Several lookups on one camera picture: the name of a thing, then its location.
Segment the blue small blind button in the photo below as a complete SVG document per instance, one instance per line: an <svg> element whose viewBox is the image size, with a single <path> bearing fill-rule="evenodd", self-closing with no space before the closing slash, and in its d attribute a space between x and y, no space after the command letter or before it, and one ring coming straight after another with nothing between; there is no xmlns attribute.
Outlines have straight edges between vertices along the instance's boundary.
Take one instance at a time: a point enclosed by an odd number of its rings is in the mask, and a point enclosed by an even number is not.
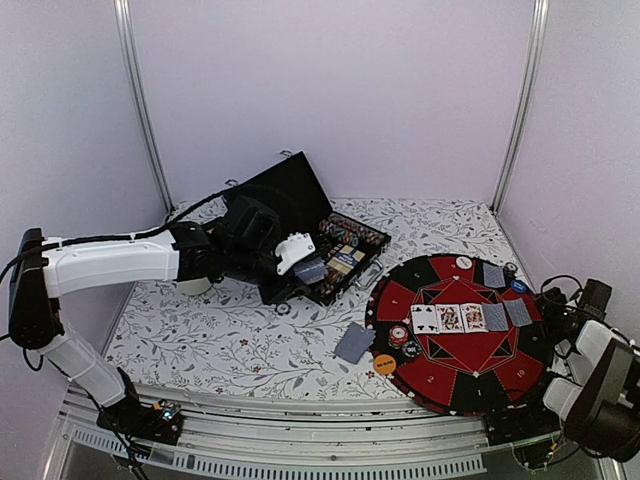
<svg viewBox="0 0 640 480"><path fill-rule="evenodd" d="M511 282L511 289L518 294L525 294L528 292L528 286L518 279L514 279Z"/></svg>

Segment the grey card deck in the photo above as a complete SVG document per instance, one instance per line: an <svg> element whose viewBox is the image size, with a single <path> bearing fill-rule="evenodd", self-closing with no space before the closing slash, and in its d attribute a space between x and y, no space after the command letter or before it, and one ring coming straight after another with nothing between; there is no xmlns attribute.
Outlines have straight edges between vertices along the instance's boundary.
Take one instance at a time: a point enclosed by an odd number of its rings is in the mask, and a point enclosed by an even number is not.
<svg viewBox="0 0 640 480"><path fill-rule="evenodd" d="M373 329L352 322L337 343L334 354L339 359L356 365L374 343L375 337L376 333Z"/></svg>

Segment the white dealer button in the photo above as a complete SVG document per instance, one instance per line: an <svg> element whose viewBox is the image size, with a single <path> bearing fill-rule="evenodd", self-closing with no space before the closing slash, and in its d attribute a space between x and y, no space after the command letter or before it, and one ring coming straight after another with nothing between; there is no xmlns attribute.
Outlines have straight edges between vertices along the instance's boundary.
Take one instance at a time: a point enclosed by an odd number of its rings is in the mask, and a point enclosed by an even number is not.
<svg viewBox="0 0 640 480"><path fill-rule="evenodd" d="M458 256L455 259L455 264L460 269L469 270L473 266L473 261L469 257Z"/></svg>

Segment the red 5 poker chip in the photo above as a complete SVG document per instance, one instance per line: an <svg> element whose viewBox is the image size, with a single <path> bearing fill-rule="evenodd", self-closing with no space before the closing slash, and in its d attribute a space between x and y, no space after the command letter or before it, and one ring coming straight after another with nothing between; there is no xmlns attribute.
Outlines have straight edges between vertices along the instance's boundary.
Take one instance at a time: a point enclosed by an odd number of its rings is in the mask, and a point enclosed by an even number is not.
<svg viewBox="0 0 640 480"><path fill-rule="evenodd" d="M390 328L388 335L388 345L394 349L400 349L409 339L408 330L402 325L395 325Z"/></svg>

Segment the orange big blind button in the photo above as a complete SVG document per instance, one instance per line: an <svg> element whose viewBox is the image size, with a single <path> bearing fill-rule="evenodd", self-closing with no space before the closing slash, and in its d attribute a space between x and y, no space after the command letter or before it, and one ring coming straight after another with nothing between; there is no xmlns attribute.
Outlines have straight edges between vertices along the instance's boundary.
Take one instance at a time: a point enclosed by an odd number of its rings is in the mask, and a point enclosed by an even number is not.
<svg viewBox="0 0 640 480"><path fill-rule="evenodd" d="M377 355L373 359L374 371L380 375L391 375L397 368L396 359L388 354Z"/></svg>

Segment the black 100 poker chips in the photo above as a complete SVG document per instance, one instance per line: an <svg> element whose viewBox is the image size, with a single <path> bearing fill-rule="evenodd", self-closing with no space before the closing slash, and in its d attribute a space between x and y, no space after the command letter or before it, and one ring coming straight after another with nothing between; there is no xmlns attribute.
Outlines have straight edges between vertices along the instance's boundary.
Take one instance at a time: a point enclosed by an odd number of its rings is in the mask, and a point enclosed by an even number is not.
<svg viewBox="0 0 640 480"><path fill-rule="evenodd" d="M422 349L416 341L407 341L402 346L402 352L406 358L413 359L422 353Z"/></svg>

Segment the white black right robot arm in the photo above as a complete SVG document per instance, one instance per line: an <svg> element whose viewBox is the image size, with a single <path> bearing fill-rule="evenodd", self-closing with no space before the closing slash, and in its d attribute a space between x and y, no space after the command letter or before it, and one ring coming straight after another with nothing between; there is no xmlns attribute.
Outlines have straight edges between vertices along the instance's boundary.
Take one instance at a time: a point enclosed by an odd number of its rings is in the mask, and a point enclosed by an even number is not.
<svg viewBox="0 0 640 480"><path fill-rule="evenodd" d="M605 321L612 288L572 275L545 279L534 296L560 358L583 364L577 380L556 374L543 397L523 407L517 427L537 436L558 416L562 433L592 458L624 463L639 453L639 345Z"/></svg>

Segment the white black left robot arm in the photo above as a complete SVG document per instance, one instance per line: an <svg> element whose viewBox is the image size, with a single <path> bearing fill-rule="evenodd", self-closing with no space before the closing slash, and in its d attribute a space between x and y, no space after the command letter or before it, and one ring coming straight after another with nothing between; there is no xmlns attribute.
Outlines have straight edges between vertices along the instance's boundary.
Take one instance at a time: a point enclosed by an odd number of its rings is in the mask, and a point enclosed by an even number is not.
<svg viewBox="0 0 640 480"><path fill-rule="evenodd" d="M98 410L99 427L121 440L175 445L184 423L180 406L144 404L129 375L100 355L74 321L95 328L104 320L110 333L126 294L144 281L209 285L231 277L289 291L296 266L315 251L310 234L283 232L277 213L246 196L204 224L181 213L128 234L60 238L32 228L1 271L9 283L5 336L81 387Z"/></svg>

